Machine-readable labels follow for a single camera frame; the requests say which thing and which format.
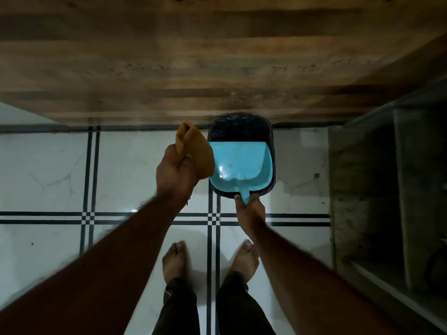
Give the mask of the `person's foot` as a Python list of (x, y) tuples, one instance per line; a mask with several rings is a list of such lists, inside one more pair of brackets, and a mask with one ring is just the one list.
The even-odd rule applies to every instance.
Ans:
[(244, 284), (246, 284), (255, 275), (259, 263), (259, 254), (256, 247), (250, 240), (246, 239), (237, 250), (228, 273), (239, 274)]
[(189, 281), (189, 255), (185, 241), (175, 242), (162, 258), (165, 283), (174, 279)]

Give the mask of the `person's right forearm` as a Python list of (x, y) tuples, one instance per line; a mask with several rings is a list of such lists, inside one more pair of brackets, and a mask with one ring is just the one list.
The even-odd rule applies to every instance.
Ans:
[(244, 227), (297, 335), (401, 335), (370, 300), (265, 223)]

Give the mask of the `person's left forearm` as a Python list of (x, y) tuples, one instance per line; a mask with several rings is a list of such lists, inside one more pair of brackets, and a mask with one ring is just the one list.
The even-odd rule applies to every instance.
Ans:
[(0, 311), (0, 335), (123, 335), (189, 196), (157, 193), (86, 253)]

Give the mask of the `black trash bin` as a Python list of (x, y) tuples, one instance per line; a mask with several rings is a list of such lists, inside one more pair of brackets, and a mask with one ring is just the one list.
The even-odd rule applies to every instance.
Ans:
[(267, 118), (258, 115), (238, 112), (223, 116), (210, 125), (207, 140), (209, 143), (211, 141), (264, 141), (269, 145), (275, 162), (272, 124)]

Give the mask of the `person's right foot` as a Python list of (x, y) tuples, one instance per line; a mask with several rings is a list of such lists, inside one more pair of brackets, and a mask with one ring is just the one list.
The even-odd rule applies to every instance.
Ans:
[(228, 273), (239, 274), (244, 284), (246, 284), (255, 275), (259, 263), (259, 254), (256, 247), (250, 240), (246, 239), (237, 250)]

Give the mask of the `person's left hand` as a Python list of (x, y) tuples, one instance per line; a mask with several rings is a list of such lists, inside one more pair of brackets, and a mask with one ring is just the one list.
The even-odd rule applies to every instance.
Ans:
[(187, 205), (197, 183), (190, 157), (185, 156), (181, 165), (158, 165), (156, 169), (156, 196), (168, 198), (181, 207)]

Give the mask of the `brown wooden furniture panel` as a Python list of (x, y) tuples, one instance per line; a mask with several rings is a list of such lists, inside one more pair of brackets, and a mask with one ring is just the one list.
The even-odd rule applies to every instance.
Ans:
[(447, 0), (0, 0), (0, 102), (68, 126), (344, 122), (447, 75)]

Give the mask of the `person's right hand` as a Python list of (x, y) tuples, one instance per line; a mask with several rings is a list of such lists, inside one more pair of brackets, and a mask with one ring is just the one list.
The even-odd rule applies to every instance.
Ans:
[(259, 195), (251, 194), (249, 202), (245, 204), (245, 212), (242, 216), (237, 216), (237, 220), (242, 230), (253, 241), (258, 231), (266, 227), (265, 206)]

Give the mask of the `person's left foot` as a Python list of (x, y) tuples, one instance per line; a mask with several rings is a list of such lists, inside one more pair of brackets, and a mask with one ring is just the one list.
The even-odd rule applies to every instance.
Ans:
[(185, 241), (175, 242), (162, 258), (165, 283), (174, 279), (189, 281), (189, 255)]

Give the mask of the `orange cloth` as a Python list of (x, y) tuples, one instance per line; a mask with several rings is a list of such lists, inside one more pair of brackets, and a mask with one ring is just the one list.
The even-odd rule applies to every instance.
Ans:
[(190, 157), (194, 165), (196, 180), (211, 177), (215, 170), (215, 158), (211, 145), (199, 129), (191, 122), (180, 124), (175, 137), (176, 152), (181, 157)]

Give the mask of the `grey shelf unit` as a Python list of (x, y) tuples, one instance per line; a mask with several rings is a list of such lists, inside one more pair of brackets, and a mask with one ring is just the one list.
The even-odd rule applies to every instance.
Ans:
[(447, 76), (328, 147), (335, 270), (406, 334), (447, 335)]

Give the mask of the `person's black trousers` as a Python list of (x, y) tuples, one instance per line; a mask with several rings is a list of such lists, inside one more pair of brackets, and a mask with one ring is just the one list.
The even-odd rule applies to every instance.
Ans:
[[(220, 335), (276, 335), (238, 271), (227, 274), (220, 287), (216, 313)], [(152, 335), (200, 335), (197, 297), (185, 279), (167, 283)]]

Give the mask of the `light blue plastic dustpan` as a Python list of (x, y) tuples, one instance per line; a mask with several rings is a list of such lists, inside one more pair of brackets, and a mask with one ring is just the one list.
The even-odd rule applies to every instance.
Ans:
[(251, 194), (264, 196), (276, 182), (273, 154), (264, 141), (211, 141), (215, 160), (209, 178), (212, 190), (221, 197), (239, 195), (244, 204)]

